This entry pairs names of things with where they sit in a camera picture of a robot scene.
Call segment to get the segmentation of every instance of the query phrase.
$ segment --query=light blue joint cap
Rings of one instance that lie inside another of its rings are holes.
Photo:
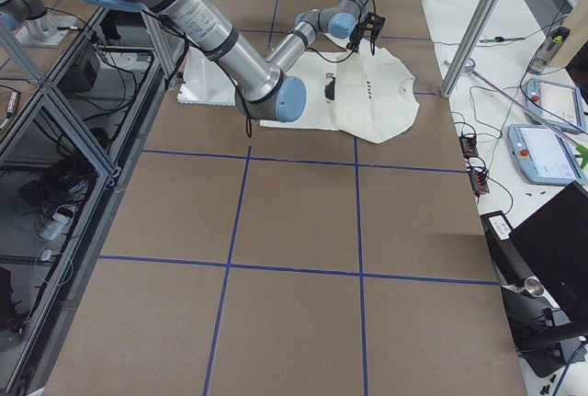
[[[296,76],[286,78],[277,92],[276,119],[280,122],[293,122],[306,107],[306,86]]]
[[[329,21],[329,33],[339,40],[349,38],[356,27],[357,19],[350,13],[337,13]]]
[[[84,0],[94,6],[105,7],[111,10],[120,10],[122,12],[141,12],[141,3],[133,3],[125,0]]]
[[[7,13],[0,12],[0,21],[4,24],[9,31],[16,30],[20,27],[20,22],[15,17],[8,15]]]

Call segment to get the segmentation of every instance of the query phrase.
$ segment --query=grid of blue tape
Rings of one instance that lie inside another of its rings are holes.
[[[417,276],[405,276],[405,275],[390,275],[390,274],[379,274],[370,273],[364,271],[364,257],[363,257],[363,242],[362,242],[362,215],[361,215],[361,192],[360,192],[360,168],[378,168],[383,170],[404,170],[404,171],[418,171],[418,172],[438,172],[438,173],[453,173],[453,174],[466,174],[465,170],[453,170],[453,169],[442,169],[442,168],[425,168],[425,167],[410,167],[410,166],[399,166],[399,165],[385,165],[385,164],[361,164],[359,162],[358,155],[358,141],[357,138],[353,140],[354,146],[354,161],[349,163],[344,162],[326,162],[326,161],[313,161],[313,160],[291,160],[281,159],[272,157],[254,157],[252,156],[253,147],[249,146],[247,154],[243,155],[231,155],[223,153],[190,153],[190,152],[173,152],[166,150],[143,150],[144,153],[154,154],[166,154],[166,155],[178,155],[185,157],[194,158],[216,158],[216,159],[235,159],[244,161],[243,178],[241,183],[241,190],[239,193],[239,199],[237,202],[237,209],[235,212],[235,219],[232,227],[232,237],[229,247],[229,253],[227,255],[227,261],[225,263],[219,262],[208,262],[199,260],[185,260],[185,259],[168,259],[168,258],[153,258],[153,257],[140,257],[140,256],[127,256],[127,255],[101,255],[101,259],[106,260],[119,260],[119,261],[134,261],[134,262],[146,262],[146,263],[164,263],[164,264],[177,264],[177,265],[192,265],[192,266],[208,266],[218,267],[224,269],[224,278],[222,282],[222,289],[220,293],[220,301],[217,309],[217,316],[214,325],[214,332],[212,336],[212,343],[209,351],[209,361],[207,364],[207,372],[204,382],[204,389],[202,391],[203,396],[209,395],[210,380],[214,369],[214,357],[216,353],[216,346],[221,331],[221,320],[224,308],[224,301],[227,293],[227,288],[230,281],[230,273],[232,269],[246,269],[254,271],[274,271],[274,272],[287,272],[296,273],[303,275],[326,275],[326,276],[338,276],[338,277],[356,277],[359,286],[359,310],[361,318],[361,346],[362,346],[362,373],[363,373],[363,389],[364,396],[369,396],[369,374],[368,374],[368,329],[367,329],[367,318],[366,318],[366,294],[365,294],[365,278],[380,278],[385,280],[400,280],[400,281],[420,281],[420,282],[432,282],[432,283],[450,283],[460,285],[473,285],[473,286],[499,286],[496,281],[476,280],[476,279],[464,279],[464,278],[446,278],[446,277],[417,277]],[[340,271],[340,270],[324,270],[324,269],[311,269],[311,268],[296,268],[287,266],[261,266],[261,265],[247,265],[247,264],[236,264],[232,262],[232,254],[234,251],[235,241],[237,232],[239,230],[239,221],[241,218],[241,211],[243,206],[243,197],[246,189],[247,176],[249,172],[249,166],[252,161],[258,162],[273,162],[276,164],[324,164],[334,166],[345,166],[351,167],[355,170],[355,189],[356,189],[356,226],[357,226],[357,259],[358,259],[358,271]]]
[[[272,16],[271,29],[267,32],[269,34],[268,46],[271,46],[272,37],[274,33],[274,27],[276,25],[276,15],[278,9],[278,2],[274,7],[274,13]],[[243,31],[255,31],[262,32],[263,30],[243,30]],[[401,37],[382,37],[383,39],[398,39],[398,40],[429,40],[425,38],[401,38]],[[432,95],[433,93],[415,93],[417,95]],[[362,345],[362,365],[363,365],[363,389],[364,396],[369,395],[369,383],[368,383],[368,341],[367,341],[367,327],[366,327],[366,303],[365,303],[365,278],[382,278],[382,279],[394,279],[394,280],[409,280],[409,281],[425,281],[425,282],[441,282],[441,283],[454,283],[454,284],[469,284],[469,285],[481,285],[481,286],[498,286],[497,282],[483,281],[483,280],[469,280],[461,278],[441,278],[441,277],[413,277],[413,276],[401,276],[401,275],[386,275],[386,274],[375,274],[364,272],[363,264],[363,244],[362,244],[362,229],[361,229],[361,193],[360,193],[360,180],[359,180],[359,169],[361,167],[371,167],[380,169],[390,170],[407,170],[407,171],[427,171],[427,172],[441,172],[441,173],[456,173],[466,174],[463,170],[451,170],[451,169],[440,169],[440,168],[425,168],[425,167],[410,167],[410,166],[398,166],[398,165],[385,165],[385,164],[361,164],[358,160],[358,149],[357,149],[357,138],[354,138],[354,162],[353,163],[340,163],[340,162],[323,162],[323,161],[304,161],[304,160],[289,160],[289,159],[277,159],[268,157],[252,157],[252,147],[250,146],[247,150],[246,156],[240,155],[229,155],[229,154],[215,154],[215,153],[182,153],[182,152],[171,152],[165,150],[144,150],[144,153],[159,153],[159,154],[172,154],[172,155],[184,155],[192,157],[213,157],[221,159],[238,159],[244,160],[245,165],[243,169],[243,179],[241,183],[241,191],[239,194],[239,200],[237,203],[237,210],[235,212],[235,220],[232,229],[232,238],[227,255],[226,263],[214,263],[198,260],[178,260],[178,259],[166,259],[166,258],[150,258],[150,257],[134,257],[124,255],[101,255],[102,259],[119,260],[119,261],[138,261],[138,262],[151,262],[151,263],[168,263],[168,264],[180,264],[180,265],[194,265],[194,266],[215,266],[224,268],[224,278],[222,282],[222,289],[220,293],[220,302],[217,309],[217,317],[214,326],[214,333],[212,337],[212,343],[209,352],[209,361],[207,365],[207,372],[205,377],[204,389],[202,391],[203,396],[208,396],[210,379],[212,376],[212,370],[214,365],[214,356],[216,352],[216,345],[221,329],[221,318],[224,307],[224,300],[226,296],[227,287],[230,280],[231,269],[251,269],[251,270],[269,270],[279,272],[290,272],[299,274],[313,274],[313,275],[332,275],[332,276],[344,276],[344,277],[357,277],[359,285],[359,307],[361,315],[361,345]],[[244,265],[234,264],[232,262],[232,254],[234,250],[236,235],[239,229],[239,219],[241,216],[241,210],[243,205],[243,196],[247,182],[247,175],[249,171],[249,164],[251,161],[263,161],[263,162],[277,162],[277,163],[295,163],[295,164],[326,164],[326,165],[342,165],[355,168],[356,178],[356,220],[357,220],[357,257],[358,257],[358,272],[345,272],[337,270],[321,270],[321,269],[305,269],[305,268],[293,268],[283,266],[257,266],[257,265]]]

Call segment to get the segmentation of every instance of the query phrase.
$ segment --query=white label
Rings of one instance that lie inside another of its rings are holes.
[[[175,21],[195,42],[201,42],[219,20],[212,15],[202,1],[197,1],[182,17]]]
[[[502,215],[497,215],[495,217],[490,217],[488,220],[498,237],[501,240],[508,240],[511,233],[511,228],[508,226],[506,221],[504,221],[504,217]]]

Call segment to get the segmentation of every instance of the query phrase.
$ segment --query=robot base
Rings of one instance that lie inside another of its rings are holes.
[[[53,16],[53,19],[58,27],[71,27],[77,21],[77,17]],[[69,32],[70,30],[58,30],[57,33],[49,36],[47,39],[38,40],[30,36],[28,28],[25,26],[18,31],[16,38],[25,47],[59,47]]]
[[[235,90],[231,81],[218,65],[200,51],[190,49],[184,80],[177,95],[181,104],[235,105]]]

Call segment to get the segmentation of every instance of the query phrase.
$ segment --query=white cloth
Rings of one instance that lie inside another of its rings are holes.
[[[331,60],[348,54],[322,53]],[[327,74],[335,76],[334,102],[330,103],[324,96]],[[306,52],[288,75],[299,77],[306,85],[304,113],[290,123],[262,120],[262,127],[343,130],[382,143],[414,124],[419,107],[413,96],[414,76],[386,49],[376,48],[372,56],[369,45],[362,42],[359,54],[338,64]]]
[[[371,56],[366,43],[360,55],[337,64],[332,103],[335,125],[373,143],[408,130],[419,108],[414,76],[386,49]]]

